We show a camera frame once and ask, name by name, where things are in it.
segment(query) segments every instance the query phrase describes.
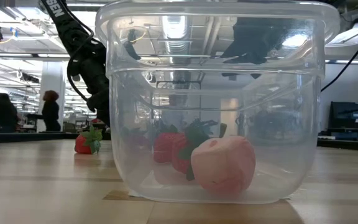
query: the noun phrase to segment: white column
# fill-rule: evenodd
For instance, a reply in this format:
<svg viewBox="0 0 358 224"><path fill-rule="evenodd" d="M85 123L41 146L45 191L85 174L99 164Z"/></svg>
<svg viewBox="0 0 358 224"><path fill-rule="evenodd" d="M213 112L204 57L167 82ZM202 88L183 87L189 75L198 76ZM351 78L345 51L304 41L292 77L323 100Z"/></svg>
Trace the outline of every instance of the white column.
<svg viewBox="0 0 358 224"><path fill-rule="evenodd" d="M76 119L76 116L75 116L74 113L73 113L73 114L70 114L70 115L68 116L68 122L71 123L71 124L75 124L75 119Z"/></svg>
<svg viewBox="0 0 358 224"><path fill-rule="evenodd" d="M59 124L63 128L63 112L65 109L65 77L66 77L67 64L64 62L44 62L42 66L41 76L41 90L40 90L40 104L39 114L44 107L42 97L48 90L53 90L59 94L59 99L56 103L59 105ZM37 122L37 132L45 131L45 123L42 120Z"/></svg>

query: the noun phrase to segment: black cable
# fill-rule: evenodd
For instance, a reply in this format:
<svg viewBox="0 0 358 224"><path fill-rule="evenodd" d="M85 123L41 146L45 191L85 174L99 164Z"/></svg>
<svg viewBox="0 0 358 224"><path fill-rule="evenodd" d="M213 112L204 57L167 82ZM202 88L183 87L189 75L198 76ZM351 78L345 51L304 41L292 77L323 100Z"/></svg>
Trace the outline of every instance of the black cable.
<svg viewBox="0 0 358 224"><path fill-rule="evenodd" d="M90 40L93 40L93 41L98 42L98 43L100 43L100 41L93 39L94 32L93 32L89 27L87 27L85 24L83 24L83 23L67 8L66 4L62 4L62 5L63 5L63 7L66 9L66 11L72 16L72 18L73 18L75 21L77 21L77 23L79 23L82 27L84 27L84 28L90 33L90 34L89 34L89 37L86 38L86 39L84 40L84 42L74 51L73 55L70 57L70 59L69 59L69 61L68 61L68 63L67 63L67 80L68 80L68 82L70 83L71 87L73 87L74 91L75 91L77 94L79 94L79 96L80 96L82 99L84 99L85 101L88 101L87 97L86 97L84 94L82 94L82 92L75 86L75 84L74 84L74 82L73 82L73 79L72 79L72 77L71 77L71 75L70 75L69 70L70 70L70 67L71 67L72 63L74 62L75 56L78 54L78 52L81 50L81 48L82 48L86 43L88 43Z"/></svg>
<svg viewBox="0 0 358 224"><path fill-rule="evenodd" d="M332 85L348 68L348 66L352 63L352 61L358 56L358 50L355 52L353 57L346 63L345 67L342 68L342 70L339 72L339 74L331 81L329 82L324 88L321 89L321 92L323 92L325 89L327 89L330 85Z"/></svg>

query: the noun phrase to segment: toy peach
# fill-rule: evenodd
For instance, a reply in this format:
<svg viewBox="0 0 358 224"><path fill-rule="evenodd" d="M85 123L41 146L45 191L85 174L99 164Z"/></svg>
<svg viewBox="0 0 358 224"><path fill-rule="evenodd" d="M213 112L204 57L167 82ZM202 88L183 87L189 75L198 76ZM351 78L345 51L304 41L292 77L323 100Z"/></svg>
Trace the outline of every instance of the toy peach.
<svg viewBox="0 0 358 224"><path fill-rule="evenodd" d="M242 136L212 138L191 154L197 183L208 192L238 196L247 189L255 172L255 153Z"/></svg>

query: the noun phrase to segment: plastic container lid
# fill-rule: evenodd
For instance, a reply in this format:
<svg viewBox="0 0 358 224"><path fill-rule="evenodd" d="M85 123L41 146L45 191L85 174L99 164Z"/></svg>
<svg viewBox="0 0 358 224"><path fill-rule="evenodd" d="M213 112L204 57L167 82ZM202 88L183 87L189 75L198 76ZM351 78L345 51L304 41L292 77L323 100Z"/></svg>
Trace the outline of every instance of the plastic container lid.
<svg viewBox="0 0 358 224"><path fill-rule="evenodd" d="M339 13L329 4L312 1L146 1L122 0L102 7L96 15L96 35L108 41L108 22L127 16L219 16L311 19L325 24L325 42L339 32Z"/></svg>

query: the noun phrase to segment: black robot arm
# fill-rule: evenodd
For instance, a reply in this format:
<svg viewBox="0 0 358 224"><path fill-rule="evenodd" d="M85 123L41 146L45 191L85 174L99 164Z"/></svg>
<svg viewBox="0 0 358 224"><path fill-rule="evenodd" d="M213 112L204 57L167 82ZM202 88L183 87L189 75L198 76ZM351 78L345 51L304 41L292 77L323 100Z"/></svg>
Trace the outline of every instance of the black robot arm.
<svg viewBox="0 0 358 224"><path fill-rule="evenodd" d="M65 46L70 60L67 78L74 90L86 100L97 118L110 126L109 120L109 80L106 77L106 48L93 38L93 31L86 27L67 8L65 0L40 0L56 25L58 35ZM87 91L92 96L86 98L74 85L72 77L80 75Z"/></svg>

